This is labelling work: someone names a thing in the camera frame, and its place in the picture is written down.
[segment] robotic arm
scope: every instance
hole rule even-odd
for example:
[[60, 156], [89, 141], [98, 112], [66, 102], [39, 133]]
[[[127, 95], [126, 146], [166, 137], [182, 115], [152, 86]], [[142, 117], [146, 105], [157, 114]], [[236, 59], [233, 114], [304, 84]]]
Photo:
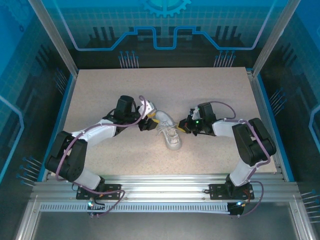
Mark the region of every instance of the robotic arm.
[[77, 136], [82, 134], [68, 151], [57, 175], [90, 190], [104, 192], [106, 190], [104, 178], [85, 168], [87, 148], [120, 134], [128, 126], [133, 126], [139, 118], [141, 120], [138, 126], [141, 131], [154, 129], [157, 123], [151, 118], [148, 119], [148, 115], [155, 110], [154, 105], [147, 100], [141, 100], [141, 106], [137, 107], [131, 96], [121, 96], [116, 108], [94, 126], [71, 133], [66, 131], [58, 133], [45, 161], [45, 168], [57, 173], [66, 149]]
[[250, 178], [257, 168], [268, 164], [271, 161], [270, 156], [276, 153], [275, 143], [259, 118], [249, 121], [217, 119], [210, 102], [191, 109], [188, 117], [179, 122], [178, 128], [195, 136], [204, 134], [235, 139], [240, 159], [225, 182], [231, 199], [249, 189]]

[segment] enclosure floor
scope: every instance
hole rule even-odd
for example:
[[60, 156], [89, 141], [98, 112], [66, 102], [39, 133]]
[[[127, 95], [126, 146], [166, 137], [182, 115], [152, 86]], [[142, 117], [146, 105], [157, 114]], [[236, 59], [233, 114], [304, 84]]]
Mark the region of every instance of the enclosure floor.
[[[231, 105], [237, 119], [260, 117], [244, 67], [146, 68], [80, 70], [64, 130], [79, 131], [97, 123], [116, 107], [121, 95], [143, 95], [179, 122], [198, 104], [222, 101]], [[232, 112], [212, 105], [217, 119]], [[166, 148], [156, 130], [127, 128], [87, 150], [85, 166], [99, 175], [177, 175], [230, 173], [239, 159], [235, 140], [228, 137], [185, 134], [182, 148]], [[259, 172], [275, 172], [272, 161]]]

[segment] black bracket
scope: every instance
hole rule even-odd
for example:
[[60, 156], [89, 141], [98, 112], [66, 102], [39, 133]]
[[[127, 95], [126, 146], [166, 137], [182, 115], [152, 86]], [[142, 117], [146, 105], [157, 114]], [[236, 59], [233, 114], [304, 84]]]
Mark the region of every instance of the black bracket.
[[210, 194], [210, 200], [250, 200], [255, 199], [254, 190], [251, 184], [246, 184], [237, 187], [233, 191], [232, 197], [228, 192], [225, 184], [209, 184], [209, 190], [204, 190], [204, 193]]
[[[105, 184], [104, 186], [104, 192], [111, 192], [121, 189], [121, 184]], [[118, 193], [111, 193], [106, 194], [101, 197], [99, 197], [99, 200], [119, 200], [120, 199], [120, 192]], [[96, 198], [98, 195], [91, 193], [82, 187], [78, 187], [77, 193], [76, 193], [76, 199], [77, 200], [89, 200], [90, 198]]]

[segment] white shoe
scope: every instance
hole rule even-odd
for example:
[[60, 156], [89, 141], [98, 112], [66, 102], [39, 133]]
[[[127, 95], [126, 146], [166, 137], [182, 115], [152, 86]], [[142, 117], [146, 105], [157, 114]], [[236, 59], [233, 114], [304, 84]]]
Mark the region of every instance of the white shoe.
[[176, 128], [177, 123], [164, 111], [156, 111], [155, 117], [158, 123], [158, 134], [163, 133], [166, 147], [170, 150], [178, 150], [182, 146], [181, 139]]

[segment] beige work surface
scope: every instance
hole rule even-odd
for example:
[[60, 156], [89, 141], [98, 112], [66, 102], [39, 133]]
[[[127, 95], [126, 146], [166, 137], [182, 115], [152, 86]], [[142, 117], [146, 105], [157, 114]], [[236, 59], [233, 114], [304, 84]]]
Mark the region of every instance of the beige work surface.
[[[237, 119], [259, 117], [247, 72], [230, 68], [154, 68], [80, 70], [64, 130], [79, 131], [101, 120], [116, 107], [121, 95], [139, 95], [179, 122], [198, 104], [222, 101], [231, 105]], [[217, 118], [232, 112], [212, 104]], [[87, 150], [85, 166], [99, 175], [225, 174], [236, 166], [236, 142], [228, 137], [185, 134], [179, 131], [182, 148], [167, 149], [163, 134], [141, 132], [138, 126], [125, 129]], [[272, 161], [259, 169], [275, 172]]]

